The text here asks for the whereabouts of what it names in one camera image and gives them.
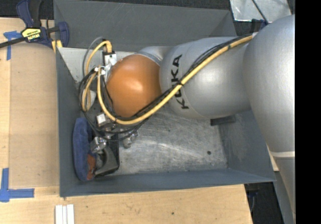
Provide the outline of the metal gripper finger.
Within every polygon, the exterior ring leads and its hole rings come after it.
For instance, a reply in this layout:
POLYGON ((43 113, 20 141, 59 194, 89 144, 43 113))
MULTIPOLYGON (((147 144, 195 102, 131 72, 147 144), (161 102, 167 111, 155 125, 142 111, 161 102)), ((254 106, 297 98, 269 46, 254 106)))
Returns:
POLYGON ((106 142, 101 137, 94 137, 89 143, 90 155, 96 160, 96 168, 101 168, 106 162, 106 154, 104 149, 106 142))
POLYGON ((125 139, 123 140, 123 147, 125 149, 128 149, 131 147, 132 143, 139 137, 139 132, 138 131, 134 131, 130 134, 128 134, 125 139))

